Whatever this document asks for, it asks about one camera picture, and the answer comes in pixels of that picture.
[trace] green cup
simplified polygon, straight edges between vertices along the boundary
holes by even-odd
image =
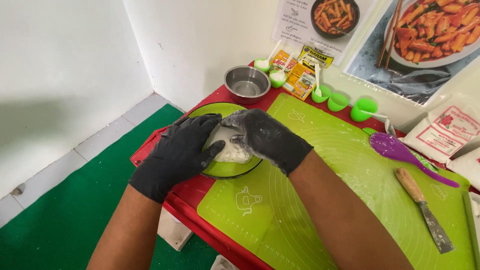
[[[320,89],[320,91],[322,92],[322,95],[318,95],[316,93],[317,91],[317,88]],[[325,100],[328,99],[328,97],[332,94],[332,92],[330,91],[330,88],[326,87],[326,86],[316,86],[315,89],[312,91],[312,100],[315,102],[315,103],[322,103],[324,102]]]
[[[270,75],[269,75],[270,82],[271,82],[273,88],[280,88],[287,81],[287,75],[286,74],[285,74],[285,80],[283,80],[283,81],[277,81],[277,80],[272,79],[272,74],[275,74],[277,72],[278,72],[278,70],[272,70],[270,72]]]
[[[368,111],[371,113],[376,113],[378,110],[377,103],[369,98],[360,98],[355,105],[353,105],[352,112],[350,117],[355,122],[362,122],[370,118],[372,115],[362,112]]]
[[[334,93],[330,95],[327,105],[331,111],[340,111],[348,105],[348,99],[342,94]]]
[[[261,67],[257,66],[257,61],[263,61],[263,60],[265,60],[265,59],[259,58],[259,59],[255,60],[255,62],[253,63],[253,67],[258,68],[259,70],[267,73],[270,70],[270,63],[268,63],[268,67],[266,67],[266,68],[261,68]]]

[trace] black bowl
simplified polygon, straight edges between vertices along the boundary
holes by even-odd
[[[357,27],[357,24],[359,23],[359,19],[360,19],[360,9],[359,9],[359,6],[357,5],[357,3],[354,1],[354,0],[343,0],[343,2],[347,5],[347,4],[350,4],[350,7],[352,8],[352,11],[354,13],[354,18],[353,18],[353,24],[352,26],[350,27],[350,29],[345,32],[345,33],[341,33],[341,34],[330,34],[330,33],[326,33],[324,31],[322,31],[318,26],[317,24],[315,23],[315,9],[318,7],[318,5],[322,4],[324,2],[324,0],[317,0],[315,1],[315,3],[313,3],[313,6],[312,6],[312,10],[310,12],[310,17],[312,19],[312,26],[313,28],[315,29],[315,31],[317,31],[317,33],[323,37],[326,37],[326,38],[330,38],[330,39],[333,39],[333,38],[339,38],[339,37],[343,37],[344,35],[350,33],[353,29],[355,29],[355,27]]]

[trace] black glove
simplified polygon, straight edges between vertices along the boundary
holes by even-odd
[[[238,110],[220,123],[241,128],[245,135],[233,135],[230,142],[269,160],[288,176],[313,149],[307,141],[260,109]]]
[[[175,184],[205,170],[223,150],[225,141],[217,141],[202,152],[221,119],[221,114],[206,114],[185,117],[173,123],[133,172],[128,183],[146,197],[163,203]]]

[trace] poster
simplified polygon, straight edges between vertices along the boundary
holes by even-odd
[[[420,105],[480,55],[480,0],[405,0],[388,68],[394,0],[344,70]]]
[[[339,64],[378,0],[281,0],[272,39],[302,47],[315,42]]]

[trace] green carpet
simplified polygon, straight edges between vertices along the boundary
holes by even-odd
[[[129,177],[130,156],[182,116],[165,105],[0,229],[0,269],[85,269]],[[206,270],[218,253],[192,236],[181,252],[157,236],[150,269]]]

